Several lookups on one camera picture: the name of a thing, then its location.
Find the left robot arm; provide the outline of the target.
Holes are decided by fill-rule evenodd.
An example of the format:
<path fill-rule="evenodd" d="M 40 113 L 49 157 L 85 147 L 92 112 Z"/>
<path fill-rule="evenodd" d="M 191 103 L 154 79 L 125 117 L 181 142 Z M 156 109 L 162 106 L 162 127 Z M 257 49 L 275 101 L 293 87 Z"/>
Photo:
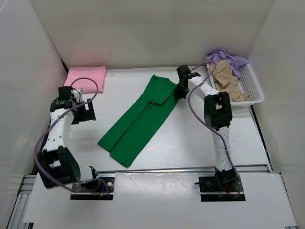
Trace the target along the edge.
<path fill-rule="evenodd" d="M 68 149 L 70 129 L 80 122 L 95 121 L 96 116 L 92 102 L 69 110 L 85 102 L 82 88 L 63 86 L 58 88 L 59 96 L 51 103 L 50 116 L 52 125 L 59 121 L 47 134 L 46 142 L 38 153 L 41 167 L 62 184 L 83 183 L 89 191 L 95 191 L 100 185 L 97 171 L 89 166 L 80 168 Z"/>

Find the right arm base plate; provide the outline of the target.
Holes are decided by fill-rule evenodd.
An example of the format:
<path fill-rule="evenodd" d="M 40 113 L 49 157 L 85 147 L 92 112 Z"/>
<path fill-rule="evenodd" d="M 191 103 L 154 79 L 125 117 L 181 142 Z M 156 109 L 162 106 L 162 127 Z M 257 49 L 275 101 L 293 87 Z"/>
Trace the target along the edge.
<path fill-rule="evenodd" d="M 220 185 L 214 177 L 198 177 L 198 181 L 194 184 L 199 187 L 201 202 L 246 201 L 238 179 Z"/>

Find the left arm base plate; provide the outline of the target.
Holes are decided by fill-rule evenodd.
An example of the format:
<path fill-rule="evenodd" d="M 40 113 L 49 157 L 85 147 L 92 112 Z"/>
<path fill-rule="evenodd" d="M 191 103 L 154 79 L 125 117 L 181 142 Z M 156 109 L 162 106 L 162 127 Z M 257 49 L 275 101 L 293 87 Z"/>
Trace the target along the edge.
<path fill-rule="evenodd" d="M 115 175 L 99 177 L 104 180 L 108 188 L 101 181 L 93 181 L 87 184 L 73 184 L 70 200 L 113 200 Z"/>

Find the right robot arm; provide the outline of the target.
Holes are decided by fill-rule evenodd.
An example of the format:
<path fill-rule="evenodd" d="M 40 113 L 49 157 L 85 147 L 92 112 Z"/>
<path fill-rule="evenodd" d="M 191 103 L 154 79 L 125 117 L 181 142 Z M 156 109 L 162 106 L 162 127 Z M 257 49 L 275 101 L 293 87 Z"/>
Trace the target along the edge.
<path fill-rule="evenodd" d="M 214 186 L 224 191 L 238 178 L 229 146 L 229 127 L 233 118 L 230 98 L 228 93 L 204 83 L 197 73 L 180 76 L 173 91 L 174 98 L 185 99 L 192 93 L 196 93 L 204 102 L 204 120 L 198 119 L 212 132 L 215 149 Z"/>

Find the green t shirt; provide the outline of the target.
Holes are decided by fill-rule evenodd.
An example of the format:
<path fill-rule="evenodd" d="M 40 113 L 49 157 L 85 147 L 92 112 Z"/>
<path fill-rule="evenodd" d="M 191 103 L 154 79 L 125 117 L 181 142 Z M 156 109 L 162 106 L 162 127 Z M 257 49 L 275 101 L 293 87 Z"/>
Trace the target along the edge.
<path fill-rule="evenodd" d="M 173 91 L 177 84 L 153 75 L 137 101 L 98 141 L 98 145 L 123 165 L 130 167 L 163 125 L 177 104 Z"/>

